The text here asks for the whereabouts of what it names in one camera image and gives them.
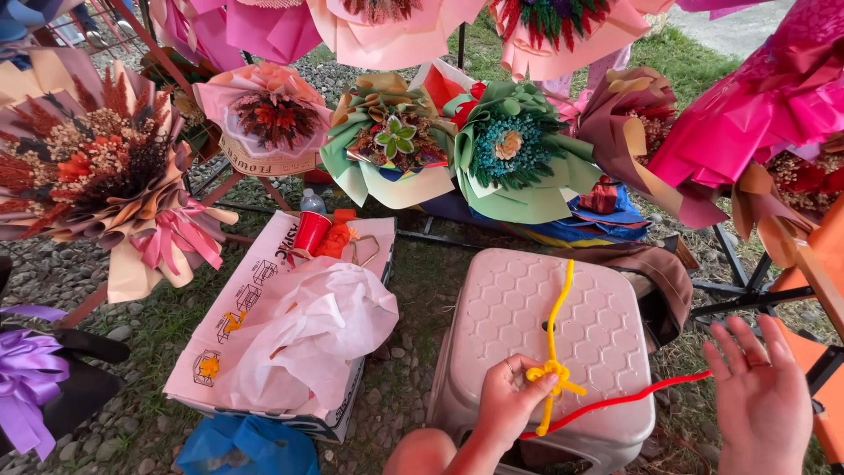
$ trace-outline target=hand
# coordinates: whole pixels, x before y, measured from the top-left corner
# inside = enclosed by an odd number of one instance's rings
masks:
[[[737,315],[727,323],[738,344],[723,325],[711,328],[729,367],[711,341],[703,346],[724,438],[719,472],[799,474],[812,434],[809,388],[774,319],[760,315],[758,322],[768,351]]]
[[[517,353],[486,372],[476,432],[494,438],[496,446],[503,448],[502,453],[512,447],[513,441],[519,438],[528,425],[533,409],[557,384],[556,374],[546,374],[526,389],[516,389],[513,385],[516,374],[542,365],[535,359]]]

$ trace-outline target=plastic stool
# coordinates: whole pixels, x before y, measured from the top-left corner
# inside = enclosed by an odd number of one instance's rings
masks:
[[[459,445],[478,417],[487,369],[523,353],[548,359],[543,322],[565,281],[567,259],[509,249],[487,249],[472,264],[437,362],[427,423]],[[595,401],[639,392],[651,383],[644,330],[630,283],[618,272],[578,262],[555,323],[557,357],[585,396],[564,391],[551,420]],[[543,405],[531,416],[534,430]],[[591,412],[536,441],[587,459],[584,473],[607,475],[639,454],[653,431],[652,396]],[[499,465],[496,473],[518,469]]]

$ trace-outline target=red pipe cleaner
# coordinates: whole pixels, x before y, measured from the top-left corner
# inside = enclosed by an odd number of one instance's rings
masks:
[[[580,409],[572,412],[571,414],[565,416],[559,421],[552,423],[548,427],[548,434],[551,434],[555,430],[559,430],[564,425],[572,423],[575,419],[579,418],[580,416],[583,416],[593,411],[597,411],[598,409],[615,406],[616,404],[624,404],[626,402],[640,401],[642,399],[645,399],[648,395],[655,391],[667,388],[669,386],[679,385],[681,383],[691,383],[692,381],[700,381],[701,379],[706,379],[710,376],[712,376],[712,371],[710,371],[709,369],[704,371],[703,373],[692,374],[691,376],[675,376],[673,378],[662,380],[656,383],[655,385],[650,385],[647,388],[635,393],[634,395],[614,397],[612,399],[594,402],[593,404],[581,407]],[[535,437],[538,437],[535,432],[524,432],[521,436],[519,436],[519,439],[528,440],[533,439]]]

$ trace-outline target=shoe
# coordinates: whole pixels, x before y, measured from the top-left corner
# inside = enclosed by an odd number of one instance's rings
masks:
[[[88,41],[91,42],[95,48],[103,49],[108,47],[108,43],[103,40],[103,37],[100,35],[99,31],[85,31],[85,37],[88,38]]]
[[[117,21],[117,26],[123,31],[123,34],[126,35],[128,38],[133,38],[135,35],[135,29],[127,22],[125,19],[119,19]]]

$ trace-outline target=honeycomb pattern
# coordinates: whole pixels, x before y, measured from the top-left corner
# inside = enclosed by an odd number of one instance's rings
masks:
[[[452,328],[449,384],[459,399],[477,407],[486,370],[523,353],[548,359],[542,323],[565,282],[566,259],[509,249],[487,249],[472,260]],[[630,283],[618,272],[578,262],[569,296],[555,323],[557,358],[585,396],[564,392],[552,420],[611,397],[633,394],[650,384],[647,350]],[[541,405],[532,422],[538,423]],[[592,412],[549,437],[589,434],[635,444],[652,430],[648,397]]]

